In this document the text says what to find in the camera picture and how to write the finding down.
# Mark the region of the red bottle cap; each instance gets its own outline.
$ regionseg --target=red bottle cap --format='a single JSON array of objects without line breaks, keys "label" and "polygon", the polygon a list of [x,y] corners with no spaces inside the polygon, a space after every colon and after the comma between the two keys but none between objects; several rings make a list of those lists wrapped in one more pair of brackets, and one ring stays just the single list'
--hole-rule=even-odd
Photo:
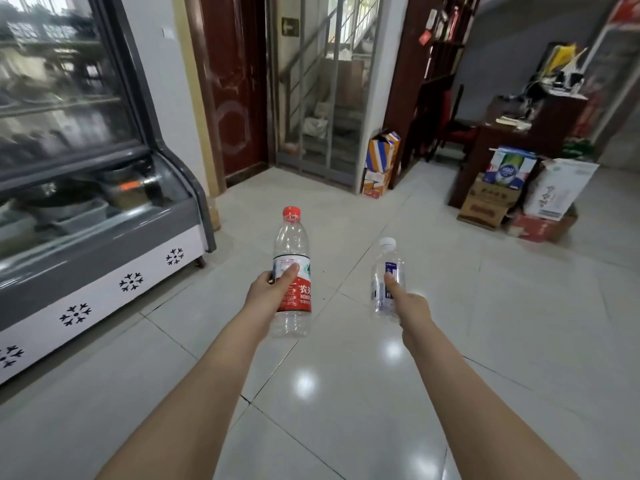
[{"label": "red bottle cap", "polygon": [[282,211],[283,217],[297,217],[300,218],[300,209],[297,207],[288,206]]}]

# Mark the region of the red wooden door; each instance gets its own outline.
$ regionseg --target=red wooden door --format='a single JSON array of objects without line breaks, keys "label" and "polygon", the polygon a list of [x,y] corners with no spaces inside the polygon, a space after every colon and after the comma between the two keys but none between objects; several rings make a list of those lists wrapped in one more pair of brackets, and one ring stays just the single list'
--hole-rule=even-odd
[{"label": "red wooden door", "polygon": [[267,161],[266,88],[260,63],[264,17],[260,23],[257,0],[200,3],[209,58],[207,80],[216,106],[212,120],[229,176]]}]

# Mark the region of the bookshelf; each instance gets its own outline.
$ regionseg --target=bookshelf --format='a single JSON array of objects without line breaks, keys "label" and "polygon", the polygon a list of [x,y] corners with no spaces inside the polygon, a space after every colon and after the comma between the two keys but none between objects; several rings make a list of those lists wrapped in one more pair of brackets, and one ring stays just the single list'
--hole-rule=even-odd
[{"label": "bookshelf", "polygon": [[[393,189],[436,135],[442,99],[452,88],[480,0],[409,0],[400,39],[385,127],[402,139]],[[424,45],[415,34],[429,31]]]}]

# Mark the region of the white box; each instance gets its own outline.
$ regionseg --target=white box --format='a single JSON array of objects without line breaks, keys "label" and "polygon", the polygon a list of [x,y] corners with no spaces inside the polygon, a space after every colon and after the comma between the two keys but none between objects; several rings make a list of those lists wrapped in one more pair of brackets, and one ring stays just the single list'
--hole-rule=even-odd
[{"label": "white box", "polygon": [[528,216],[559,221],[600,165],[562,158],[542,165],[545,168],[531,183],[523,210]]}]

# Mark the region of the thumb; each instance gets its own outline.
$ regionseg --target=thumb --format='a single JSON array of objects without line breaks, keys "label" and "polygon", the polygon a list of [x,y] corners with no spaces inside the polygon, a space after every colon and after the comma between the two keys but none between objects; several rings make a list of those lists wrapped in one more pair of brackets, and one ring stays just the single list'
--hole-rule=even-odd
[{"label": "thumb", "polygon": [[385,286],[391,291],[391,296],[396,300],[404,299],[406,291],[400,286],[400,283],[396,281],[394,275],[391,273],[385,273]]},{"label": "thumb", "polygon": [[287,290],[289,289],[289,286],[291,286],[291,284],[293,283],[293,280],[296,279],[299,269],[300,269],[300,266],[297,263],[293,263],[291,266],[289,266],[285,270],[282,276],[278,278],[278,281],[276,282],[275,286],[276,286],[276,289],[280,291],[283,296],[284,296],[284,293],[286,293]]}]

